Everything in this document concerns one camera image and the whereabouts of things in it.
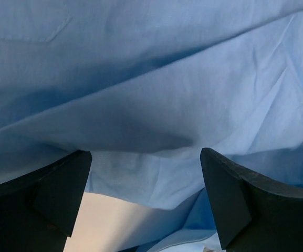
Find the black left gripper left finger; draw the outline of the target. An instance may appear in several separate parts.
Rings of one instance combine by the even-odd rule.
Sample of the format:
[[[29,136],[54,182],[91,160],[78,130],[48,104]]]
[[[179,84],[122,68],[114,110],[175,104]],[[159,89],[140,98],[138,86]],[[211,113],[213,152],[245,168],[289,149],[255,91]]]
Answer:
[[[90,152],[0,184],[0,252],[63,251],[88,179]]]

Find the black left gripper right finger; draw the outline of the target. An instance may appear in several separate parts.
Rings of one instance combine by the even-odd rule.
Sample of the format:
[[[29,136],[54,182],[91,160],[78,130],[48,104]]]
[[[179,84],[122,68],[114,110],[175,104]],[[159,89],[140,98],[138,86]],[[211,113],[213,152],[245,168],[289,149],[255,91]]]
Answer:
[[[205,188],[226,251],[303,251],[303,188],[243,167],[210,148]]]

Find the light blue long sleeve shirt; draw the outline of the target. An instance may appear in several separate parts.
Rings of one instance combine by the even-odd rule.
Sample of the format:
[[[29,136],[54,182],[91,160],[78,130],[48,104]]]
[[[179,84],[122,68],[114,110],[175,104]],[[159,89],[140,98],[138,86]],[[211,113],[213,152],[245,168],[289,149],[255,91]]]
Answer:
[[[203,148],[303,189],[303,1],[0,1],[0,185],[80,151],[138,251],[220,250]]]

